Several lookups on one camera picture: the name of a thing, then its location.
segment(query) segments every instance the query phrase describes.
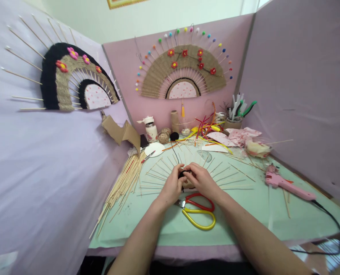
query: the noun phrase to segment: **cardboard tube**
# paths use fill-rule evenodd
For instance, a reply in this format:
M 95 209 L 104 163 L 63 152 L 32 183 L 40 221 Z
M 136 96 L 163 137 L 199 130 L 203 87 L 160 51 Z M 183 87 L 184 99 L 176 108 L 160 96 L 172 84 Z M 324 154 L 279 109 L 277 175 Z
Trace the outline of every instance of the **cardboard tube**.
M 173 132 L 177 132 L 178 134 L 179 132 L 179 116 L 178 116 L 178 111 L 171 111 L 170 113 L 170 117 L 171 117 L 171 128 Z

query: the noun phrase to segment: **pen holder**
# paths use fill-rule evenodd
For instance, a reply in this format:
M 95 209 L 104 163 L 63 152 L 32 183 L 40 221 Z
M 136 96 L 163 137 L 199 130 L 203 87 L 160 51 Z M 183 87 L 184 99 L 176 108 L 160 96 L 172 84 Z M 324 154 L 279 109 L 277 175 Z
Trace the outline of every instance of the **pen holder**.
M 243 124 L 243 118 L 237 117 L 234 120 L 231 120 L 229 118 L 226 118 L 226 121 L 223 125 L 224 129 L 241 129 L 241 126 Z

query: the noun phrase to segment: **yellow-handled scissors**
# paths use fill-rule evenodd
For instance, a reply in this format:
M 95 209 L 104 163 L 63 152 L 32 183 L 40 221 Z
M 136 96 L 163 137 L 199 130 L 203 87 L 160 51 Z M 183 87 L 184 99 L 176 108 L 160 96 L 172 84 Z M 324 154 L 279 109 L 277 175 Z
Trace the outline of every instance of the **yellow-handled scissors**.
M 176 203 L 174 203 L 175 205 L 179 206 L 180 208 L 182 208 L 182 212 L 183 214 L 187 217 L 187 219 L 196 227 L 196 228 L 199 228 L 201 230 L 211 230 L 212 228 L 214 228 L 215 224 L 216 224 L 216 218 L 215 218 L 215 215 L 212 213 L 214 210 L 215 210 L 215 205 L 213 204 L 213 202 L 206 198 L 212 205 L 211 208 L 207 208 L 203 205 L 200 205 L 194 201 L 191 201 L 190 199 L 192 197 L 198 197 L 198 196 L 201 196 L 201 197 L 204 197 L 206 198 L 205 196 L 203 196 L 202 194 L 200 193 L 195 193 L 195 194 L 191 194 L 189 196 L 186 196 L 185 197 L 185 200 L 184 201 L 181 201 L 181 200 L 177 200 Z M 187 203 L 190 203 L 192 205 L 195 205 L 196 207 L 199 207 L 201 210 L 199 209 L 188 209 L 185 207 L 185 204 Z M 195 213 L 195 214 L 207 214 L 207 215 L 210 215 L 212 218 L 213 218 L 213 222 L 209 225 L 209 226 L 202 226 L 202 225 L 199 225 L 198 223 L 196 223 L 190 216 L 188 213 Z

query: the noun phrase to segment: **white paper circle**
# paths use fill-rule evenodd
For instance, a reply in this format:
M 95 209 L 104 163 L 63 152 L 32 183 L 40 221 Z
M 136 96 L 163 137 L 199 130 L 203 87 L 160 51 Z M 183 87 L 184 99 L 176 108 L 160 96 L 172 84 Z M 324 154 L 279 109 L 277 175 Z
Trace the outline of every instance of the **white paper circle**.
M 150 157 L 157 157 L 158 155 L 161 155 L 163 153 L 162 150 L 165 149 L 165 146 L 159 142 L 154 142 L 154 143 L 150 143 L 150 145 L 148 145 L 146 147 L 146 149 L 144 150 L 144 153 L 146 155 L 151 154 L 153 151 L 156 151 L 152 156 Z

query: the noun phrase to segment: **pink glue gun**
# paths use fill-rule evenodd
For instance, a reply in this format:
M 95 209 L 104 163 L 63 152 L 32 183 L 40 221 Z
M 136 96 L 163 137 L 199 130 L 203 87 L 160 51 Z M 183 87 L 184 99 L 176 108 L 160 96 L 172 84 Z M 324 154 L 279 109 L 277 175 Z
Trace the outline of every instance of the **pink glue gun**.
M 273 188 L 281 187 L 306 201 L 312 201 L 316 199 L 314 193 L 306 192 L 305 190 L 296 187 L 295 185 L 289 183 L 287 180 L 281 177 L 281 175 L 278 172 L 278 169 L 273 164 L 267 167 L 266 184 L 272 185 Z

